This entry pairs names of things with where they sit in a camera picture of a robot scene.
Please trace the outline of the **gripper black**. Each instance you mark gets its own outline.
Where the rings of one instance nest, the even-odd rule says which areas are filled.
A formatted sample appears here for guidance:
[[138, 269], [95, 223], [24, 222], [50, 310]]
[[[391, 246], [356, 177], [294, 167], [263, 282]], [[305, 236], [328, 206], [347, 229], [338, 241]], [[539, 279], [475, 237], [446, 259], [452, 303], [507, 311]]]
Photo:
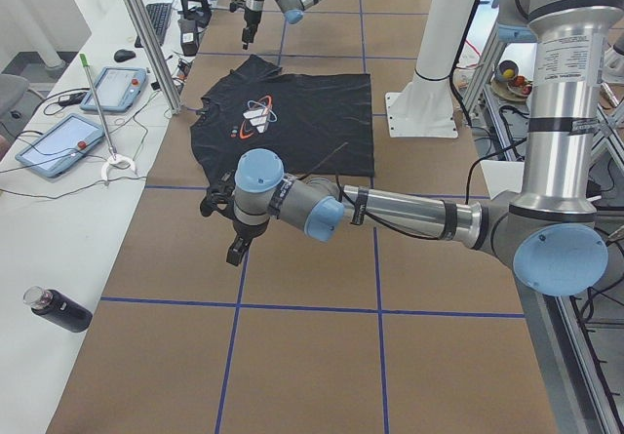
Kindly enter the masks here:
[[243, 47], [248, 48], [254, 42], [255, 29], [260, 24], [260, 11], [251, 9], [245, 10], [246, 27], [242, 32]]
[[227, 250], [226, 262], [231, 265], [240, 265], [249, 251], [252, 240], [267, 230], [268, 221], [260, 224], [246, 224], [235, 219], [233, 227], [236, 238]]

